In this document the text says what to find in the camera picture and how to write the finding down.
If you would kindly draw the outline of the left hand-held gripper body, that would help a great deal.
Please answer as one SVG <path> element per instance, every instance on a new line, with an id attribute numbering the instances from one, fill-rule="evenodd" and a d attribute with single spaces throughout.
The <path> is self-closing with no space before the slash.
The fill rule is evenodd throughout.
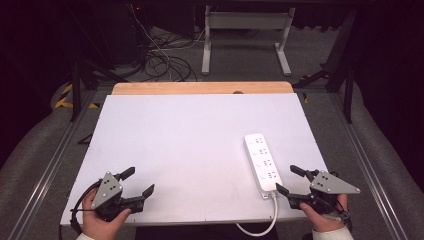
<path id="1" fill-rule="evenodd" d="M 111 172 L 106 172 L 99 182 L 91 209 L 107 222 L 111 222 L 125 209 L 130 209 L 131 214 L 143 211 L 145 199 L 141 196 L 123 198 L 122 193 L 123 187 L 120 181 L 117 181 Z"/>

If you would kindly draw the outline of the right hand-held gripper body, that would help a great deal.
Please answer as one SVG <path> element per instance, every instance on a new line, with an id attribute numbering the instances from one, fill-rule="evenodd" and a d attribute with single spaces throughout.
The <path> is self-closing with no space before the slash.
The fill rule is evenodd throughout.
<path id="1" fill-rule="evenodd" d="M 340 194 L 359 194 L 361 190 L 326 171 L 311 171 L 315 179 L 310 182 L 310 193 L 306 195 L 290 193 L 287 196 L 292 209 L 300 210 L 300 204 L 310 205 L 318 214 L 328 214 L 335 210 Z"/>

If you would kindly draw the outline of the white power strip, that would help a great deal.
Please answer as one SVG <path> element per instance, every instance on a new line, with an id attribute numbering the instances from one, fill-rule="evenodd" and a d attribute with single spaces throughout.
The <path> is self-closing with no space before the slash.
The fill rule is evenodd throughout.
<path id="1" fill-rule="evenodd" d="M 246 135 L 244 146 L 258 190 L 263 199 L 268 199 L 277 191 L 276 184 L 282 184 L 270 148 L 259 133 Z"/>

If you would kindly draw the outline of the person's right hand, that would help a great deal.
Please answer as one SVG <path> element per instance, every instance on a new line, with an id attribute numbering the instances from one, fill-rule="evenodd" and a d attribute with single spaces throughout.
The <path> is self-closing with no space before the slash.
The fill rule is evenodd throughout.
<path id="1" fill-rule="evenodd" d="M 312 222 L 313 229 L 315 231 L 320 233 L 335 231 L 345 226 L 345 223 L 341 220 L 339 213 L 341 211 L 348 210 L 348 197 L 346 194 L 338 195 L 335 210 L 329 213 L 328 216 L 318 214 L 306 203 L 301 203 L 300 208 Z"/>

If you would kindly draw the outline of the person's left hand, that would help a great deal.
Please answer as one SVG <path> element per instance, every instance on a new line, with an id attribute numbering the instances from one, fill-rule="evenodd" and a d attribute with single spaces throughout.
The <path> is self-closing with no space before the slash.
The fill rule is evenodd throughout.
<path id="1" fill-rule="evenodd" d="M 88 211 L 95 195 L 96 191 L 91 190 L 83 199 L 82 206 L 85 211 L 83 213 L 82 233 L 95 240 L 114 240 L 119 229 L 130 215 L 131 210 L 125 209 L 121 211 L 111 222 L 104 221 L 96 215 L 95 211 Z"/>

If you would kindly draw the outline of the yellow black hazard tape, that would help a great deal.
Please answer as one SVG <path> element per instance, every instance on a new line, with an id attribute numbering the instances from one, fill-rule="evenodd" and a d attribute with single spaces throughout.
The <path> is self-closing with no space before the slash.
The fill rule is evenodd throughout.
<path id="1" fill-rule="evenodd" d="M 58 101 L 55 104 L 55 108 L 72 108 L 73 103 L 67 101 L 67 97 L 71 93 L 71 90 L 73 88 L 72 83 L 68 83 L 66 87 L 63 89 Z"/>

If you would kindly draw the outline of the black metal stand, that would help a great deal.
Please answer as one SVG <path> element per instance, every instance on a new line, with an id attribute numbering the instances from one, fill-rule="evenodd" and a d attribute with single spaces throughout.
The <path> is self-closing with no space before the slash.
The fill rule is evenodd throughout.
<path id="1" fill-rule="evenodd" d="M 346 49 L 356 14 L 357 11 L 354 9 L 347 14 L 322 69 L 312 75 L 302 76 L 299 82 L 293 85 L 295 89 L 300 89 L 319 79 L 327 79 L 325 89 L 328 93 L 335 93 L 344 85 L 343 115 L 348 123 L 352 122 L 351 104 L 354 78 L 353 69 L 346 57 Z"/>

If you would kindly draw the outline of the black tripod stand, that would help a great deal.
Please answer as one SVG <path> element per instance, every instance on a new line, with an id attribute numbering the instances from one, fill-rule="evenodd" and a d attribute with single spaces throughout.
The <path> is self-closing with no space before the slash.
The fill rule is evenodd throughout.
<path id="1" fill-rule="evenodd" d="M 90 90 L 94 91 L 98 87 L 97 77 L 94 74 L 97 71 L 104 75 L 106 78 L 117 82 L 124 83 L 125 79 L 117 74 L 107 70 L 92 60 L 82 58 L 73 63 L 71 67 L 71 83 L 72 83 L 72 117 L 71 121 L 74 122 L 79 114 L 82 112 L 82 98 L 81 98 L 81 84 Z"/>

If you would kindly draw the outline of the wooden table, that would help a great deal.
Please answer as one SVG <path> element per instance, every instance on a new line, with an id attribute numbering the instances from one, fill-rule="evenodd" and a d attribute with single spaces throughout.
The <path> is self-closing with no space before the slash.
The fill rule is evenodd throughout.
<path id="1" fill-rule="evenodd" d="M 286 81 L 253 82 L 137 82 L 118 83 L 112 95 L 176 95 L 176 94 L 271 94 L 293 93 Z"/>

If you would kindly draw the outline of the aluminium rail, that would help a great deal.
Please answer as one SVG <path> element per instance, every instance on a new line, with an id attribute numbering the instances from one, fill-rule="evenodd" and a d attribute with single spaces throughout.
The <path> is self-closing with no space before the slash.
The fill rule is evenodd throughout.
<path id="1" fill-rule="evenodd" d="M 4 196 L 0 198 L 0 240 L 23 240 L 40 209 L 71 146 L 82 118 L 95 98 L 82 95 L 82 110 L 56 109 L 18 144 L 0 171 Z"/>
<path id="2" fill-rule="evenodd" d="M 364 150 L 353 125 L 346 120 L 343 112 L 342 101 L 339 99 L 338 95 L 334 93 L 329 94 L 329 99 L 339 118 L 341 119 L 342 125 L 344 126 L 349 137 L 349 141 L 353 145 L 361 172 L 364 175 L 367 185 L 376 202 L 377 208 L 383 217 L 385 225 L 387 226 L 392 239 L 409 240 L 386 194 L 386 191 L 380 182 L 380 179 L 378 178 L 373 166 L 371 165 L 370 159 Z"/>

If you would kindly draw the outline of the white metal desk frame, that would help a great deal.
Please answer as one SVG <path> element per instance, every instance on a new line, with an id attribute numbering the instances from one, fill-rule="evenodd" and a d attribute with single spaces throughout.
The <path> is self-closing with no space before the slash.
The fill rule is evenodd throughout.
<path id="1" fill-rule="evenodd" d="M 281 40 L 274 44 L 283 74 L 292 74 L 287 57 L 285 45 L 288 39 L 292 21 L 295 16 L 295 8 L 289 8 L 282 13 L 259 13 L 259 12 L 220 12 L 213 11 L 211 5 L 205 7 L 204 47 L 201 73 L 208 75 L 211 63 L 211 33 L 212 29 L 258 29 L 258 30 L 282 30 Z"/>

